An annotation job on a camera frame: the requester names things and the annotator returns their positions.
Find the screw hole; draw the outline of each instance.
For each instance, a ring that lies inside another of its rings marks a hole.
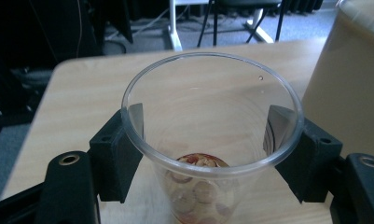
[[[321,138],[320,141],[325,144],[330,144],[332,142],[330,139],[327,138]]]
[[[59,164],[60,165],[71,165],[73,163],[76,163],[77,161],[79,161],[79,156],[73,154],[73,155],[67,155],[61,158],[59,160]]]
[[[360,157],[359,160],[366,166],[370,166],[374,168],[374,159],[370,157]]]

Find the cup rim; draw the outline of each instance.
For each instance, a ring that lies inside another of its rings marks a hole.
[[[230,167],[200,167],[188,164],[186,162],[176,161],[174,159],[171,159],[160,152],[158,152],[156,149],[154,149],[152,146],[150,146],[144,139],[140,137],[140,135],[137,133],[137,131],[133,128],[131,118],[129,116],[129,95],[134,87],[134,85],[138,82],[138,80],[143,77],[144,75],[148,74],[149,71],[165,64],[169,63],[175,60],[182,60],[185,58],[190,57],[221,57],[221,58],[228,58],[233,60],[238,60],[245,63],[250,63],[251,65],[254,65],[267,73],[273,75],[288,91],[289,95],[292,98],[294,107],[296,109],[297,113],[297,123],[295,126],[294,131],[291,134],[291,137],[283,144],[278,150],[273,152],[271,155],[269,155],[267,158],[262,159],[260,161],[256,161],[249,164],[239,165],[239,166],[230,166]],[[219,52],[191,52],[191,53],[181,53],[177,54],[168,58],[164,58],[162,60],[159,60],[155,63],[150,64],[148,67],[146,67],[144,70],[142,70],[140,73],[137,74],[137,76],[134,77],[134,79],[130,82],[127,89],[125,90],[125,93],[122,98],[122,104],[120,109],[121,117],[122,117],[122,124],[124,126],[125,132],[128,135],[131,142],[134,144],[134,146],[140,150],[145,156],[147,156],[151,161],[157,162],[162,167],[164,167],[167,170],[171,170],[173,172],[177,172],[180,174],[186,174],[192,175],[196,177],[204,177],[204,178],[219,178],[219,177],[232,177],[235,175],[249,175],[252,174],[254,171],[261,170],[263,168],[274,166],[284,160],[296,147],[298,144],[298,139],[300,138],[302,131],[303,131],[303,125],[304,125],[304,115],[303,115],[303,109],[302,104],[298,98],[298,95],[294,91],[294,89],[291,87],[291,85],[280,75],[278,75],[275,71],[268,68],[267,66],[258,63],[256,61],[236,56],[232,54],[227,53],[219,53]]]

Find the chair leg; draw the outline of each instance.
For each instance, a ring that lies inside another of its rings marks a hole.
[[[207,7],[206,15],[204,16],[203,27],[201,28],[201,35],[199,36],[198,48],[201,47],[201,39],[203,38],[204,30],[206,29],[207,18],[209,17],[213,1],[214,0],[209,0],[209,5]]]
[[[263,21],[265,16],[268,14],[268,11],[269,10],[267,8],[263,9],[261,18],[259,19],[258,23],[256,24],[253,31],[251,32],[250,37],[248,37],[248,39],[245,43],[247,43],[247,44],[250,43],[251,38],[253,38],[254,34],[256,33],[256,29],[259,27],[260,23]]]
[[[214,36],[213,36],[213,46],[216,46],[216,34],[218,30],[218,4],[214,4]]]
[[[287,5],[287,2],[288,0],[283,0],[282,5],[280,7],[280,17],[279,17],[279,23],[277,24],[276,42],[280,40],[280,32],[282,31],[283,17],[284,17],[285,7]]]

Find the floor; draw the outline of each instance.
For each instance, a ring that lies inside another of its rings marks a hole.
[[[287,14],[284,17],[280,41],[327,37],[336,14],[337,10],[334,7],[322,8],[309,14]],[[245,22],[248,19],[250,19],[248,16],[235,14],[220,16],[217,45],[244,44],[249,36],[249,32],[245,29]],[[268,16],[261,24],[262,29],[272,38],[275,36],[277,20],[276,16]],[[202,21],[203,17],[191,16],[186,19],[185,14],[180,14],[177,20],[177,31],[183,49],[196,48]],[[209,20],[202,40],[202,48],[212,47],[212,24],[212,20]],[[103,51],[106,55],[114,55],[172,50],[168,25],[169,21],[166,17],[134,21],[132,23],[133,44],[126,41],[122,35],[117,35],[116,30],[109,25]],[[253,38],[250,44],[258,42]],[[0,133],[0,197],[29,128],[30,124],[16,125],[6,127]]]

